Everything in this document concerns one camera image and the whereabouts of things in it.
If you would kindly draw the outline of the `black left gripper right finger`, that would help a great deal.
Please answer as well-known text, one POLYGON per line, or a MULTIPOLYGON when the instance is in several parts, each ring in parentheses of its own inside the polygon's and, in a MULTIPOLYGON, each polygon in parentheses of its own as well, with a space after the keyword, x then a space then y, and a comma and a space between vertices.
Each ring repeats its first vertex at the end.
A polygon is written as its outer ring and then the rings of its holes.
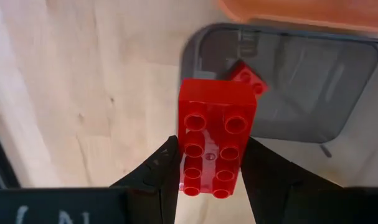
POLYGON ((256 223, 378 223, 378 187, 341 187, 253 138, 241 172, 256 223))

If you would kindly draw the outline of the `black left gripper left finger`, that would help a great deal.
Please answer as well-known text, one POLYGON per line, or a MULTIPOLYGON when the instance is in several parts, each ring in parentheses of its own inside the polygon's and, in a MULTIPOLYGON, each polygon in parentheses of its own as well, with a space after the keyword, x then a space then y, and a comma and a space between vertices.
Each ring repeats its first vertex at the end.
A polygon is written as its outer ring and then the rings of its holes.
POLYGON ((174 223, 176 136, 109 187, 0 190, 0 223, 174 223))

